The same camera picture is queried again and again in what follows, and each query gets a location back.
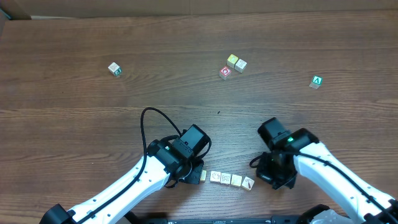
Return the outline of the yellow letter U block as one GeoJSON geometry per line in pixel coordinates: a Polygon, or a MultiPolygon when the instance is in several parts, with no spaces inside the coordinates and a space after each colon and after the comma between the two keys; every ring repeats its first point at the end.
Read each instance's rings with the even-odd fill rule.
{"type": "Polygon", "coordinates": [[[206,181],[206,170],[202,170],[200,176],[200,182],[205,182],[205,181],[206,181]]]}

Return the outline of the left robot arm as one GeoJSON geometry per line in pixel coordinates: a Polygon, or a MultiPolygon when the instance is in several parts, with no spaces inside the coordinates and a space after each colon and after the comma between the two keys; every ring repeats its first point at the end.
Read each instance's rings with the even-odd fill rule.
{"type": "Polygon", "coordinates": [[[185,140],[168,136],[152,141],[139,162],[120,179],[93,198],[65,210],[56,204],[41,218],[40,224],[117,223],[140,201],[173,180],[198,184],[203,156],[209,139],[185,140]]]}

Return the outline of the hammer picture wooden block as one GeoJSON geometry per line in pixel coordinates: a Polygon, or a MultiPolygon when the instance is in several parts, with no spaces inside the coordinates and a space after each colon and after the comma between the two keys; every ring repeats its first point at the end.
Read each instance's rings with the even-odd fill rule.
{"type": "Polygon", "coordinates": [[[241,187],[247,191],[251,191],[255,181],[249,177],[245,177],[241,183],[241,187]]]}

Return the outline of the plain yellow wooden block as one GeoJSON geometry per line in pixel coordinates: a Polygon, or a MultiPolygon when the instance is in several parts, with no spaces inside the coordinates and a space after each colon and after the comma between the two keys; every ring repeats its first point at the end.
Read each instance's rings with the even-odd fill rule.
{"type": "Polygon", "coordinates": [[[242,177],[240,175],[233,174],[231,176],[231,185],[234,187],[240,187],[242,183],[242,177]]]}

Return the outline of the white animal picture block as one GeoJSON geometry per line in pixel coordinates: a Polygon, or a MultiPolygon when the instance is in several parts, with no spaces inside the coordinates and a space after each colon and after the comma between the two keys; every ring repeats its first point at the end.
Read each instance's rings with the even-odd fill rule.
{"type": "Polygon", "coordinates": [[[220,183],[221,182],[221,172],[211,171],[210,172],[210,181],[220,183]]]}

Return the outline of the white maze picture block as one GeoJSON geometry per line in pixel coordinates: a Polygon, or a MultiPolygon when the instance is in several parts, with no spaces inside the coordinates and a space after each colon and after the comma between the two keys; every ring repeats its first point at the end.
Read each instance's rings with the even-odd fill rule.
{"type": "Polygon", "coordinates": [[[228,173],[221,173],[221,184],[230,185],[231,184],[231,174],[228,173]]]}

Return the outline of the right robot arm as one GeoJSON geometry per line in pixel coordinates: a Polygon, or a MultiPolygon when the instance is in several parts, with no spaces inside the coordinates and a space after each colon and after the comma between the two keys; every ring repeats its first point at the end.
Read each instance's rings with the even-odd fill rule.
{"type": "Polygon", "coordinates": [[[269,148],[255,166],[256,175],[277,190],[292,188],[301,175],[332,198],[353,223],[397,223],[397,199],[367,184],[342,164],[307,129],[260,127],[269,148]]]}

